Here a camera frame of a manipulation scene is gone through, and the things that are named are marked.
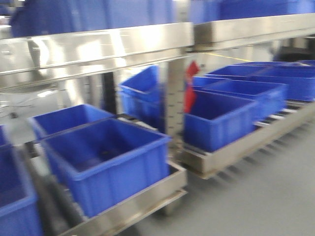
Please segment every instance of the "plastic bin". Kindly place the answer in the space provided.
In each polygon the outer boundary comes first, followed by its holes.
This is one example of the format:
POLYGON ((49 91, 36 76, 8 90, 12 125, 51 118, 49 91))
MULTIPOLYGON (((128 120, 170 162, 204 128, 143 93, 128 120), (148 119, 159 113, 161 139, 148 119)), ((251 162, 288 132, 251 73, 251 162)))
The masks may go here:
POLYGON ((41 236, 36 194, 17 152, 0 151, 0 235, 41 236))
POLYGON ((205 76, 214 78, 229 78, 229 79, 239 79, 251 75, 255 75, 257 72, 265 69, 266 66, 252 66, 252 65, 228 65, 224 68, 209 72, 205 76))
POLYGON ((202 24, 209 21, 220 20, 219 0, 191 0, 189 21, 202 24))
POLYGON ((315 98, 315 68, 312 66, 274 67, 261 71, 251 81, 288 85, 288 99, 313 101, 315 98))
POLYGON ((192 89, 193 90, 202 90, 203 87, 209 85, 209 84, 213 84, 213 83, 217 83, 217 82, 221 82, 221 81, 226 81, 229 79, 225 79, 225 78, 210 78, 210 77, 194 77, 192 80, 192 89))
POLYGON ((35 35, 34 29, 29 24, 29 16, 23 7, 17 7, 9 21, 13 37, 35 35))
POLYGON ((158 67, 156 65, 147 67, 140 73, 119 84, 119 87, 124 93, 143 101, 159 101, 158 67))
POLYGON ((186 143, 213 152, 254 130, 256 101, 204 91, 196 95, 185 114, 186 143))
POLYGON ((15 37, 82 29, 74 0, 26 0, 24 6, 13 15, 10 24, 15 37))
POLYGON ((48 137, 41 143, 88 217, 169 174, 166 135, 116 119, 48 137))
POLYGON ((299 60, 296 63, 301 66, 315 66, 315 60, 299 60))
POLYGON ((173 0, 149 0, 151 25, 174 23, 174 4, 173 0))
POLYGON ((107 0, 110 29, 150 25, 148 0, 107 0))
POLYGON ((125 114, 135 117, 146 124, 165 131, 163 105, 161 102, 147 102, 124 92, 119 93, 125 114))
POLYGON ((257 101, 254 120, 258 121, 286 107, 287 87, 284 84, 230 80, 211 84, 203 89, 257 101))
POLYGON ((108 29, 106 0, 71 0, 71 7, 77 8, 79 19, 77 31, 108 29))
POLYGON ((88 104, 78 105, 29 118, 38 139, 100 119, 113 114, 88 104))
POLYGON ((223 0, 220 14, 222 20, 228 20, 311 13, 314 10, 314 0, 223 0))
POLYGON ((12 143, 9 139, 7 128, 5 125, 0 125, 0 150, 10 147, 12 147, 12 143))
POLYGON ((9 16, 11 15, 9 8, 5 5, 0 5, 0 16, 9 16))

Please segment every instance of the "metal rack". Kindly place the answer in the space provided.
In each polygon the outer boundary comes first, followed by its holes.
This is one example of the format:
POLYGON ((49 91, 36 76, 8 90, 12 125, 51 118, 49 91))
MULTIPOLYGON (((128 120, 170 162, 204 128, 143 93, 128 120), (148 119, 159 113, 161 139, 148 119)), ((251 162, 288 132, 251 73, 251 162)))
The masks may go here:
POLYGON ((192 51, 203 52, 314 34, 315 13, 212 21, 194 27, 192 51))
POLYGON ((256 130, 213 152, 204 152, 186 145, 184 166, 200 178, 209 179, 243 157, 273 142, 315 116, 315 102, 287 102, 288 109, 256 123, 256 130))
MULTIPOLYGON (((242 47, 315 33, 315 14, 215 21, 194 28, 176 23, 0 40, 0 92, 76 79, 132 66, 160 63, 165 77, 166 133, 174 155, 181 147, 185 58, 194 53, 242 47)), ((210 178, 240 158, 303 124, 315 103, 288 101, 289 109, 258 123, 253 133, 214 153, 185 146, 181 162, 210 178)), ((186 192, 186 171, 169 163, 171 175, 61 236, 114 235, 186 192)))
MULTIPOLYGON (((191 23, 2 39, 0 92, 24 91, 58 81, 160 63, 164 69, 161 83, 166 88, 166 130, 175 137, 183 128, 178 120, 183 118, 186 47, 192 45, 191 23)), ((174 140, 171 151, 178 148, 178 139, 174 140)), ((23 153, 26 159, 30 155, 27 151, 23 153)), ((170 213, 177 200, 186 194, 183 187, 187 177, 182 167, 169 162, 169 168, 171 174, 167 178, 60 235, 111 236, 161 208, 170 213)), ((47 196, 45 191, 39 193, 47 196)))
MULTIPOLYGON (((228 50, 315 33, 315 14, 270 16, 213 21, 194 26, 193 53, 228 50)), ((288 109, 256 124, 249 135, 208 153, 184 144, 183 166, 200 178, 209 179, 259 148, 289 133, 315 116, 315 103, 288 101, 288 109)))

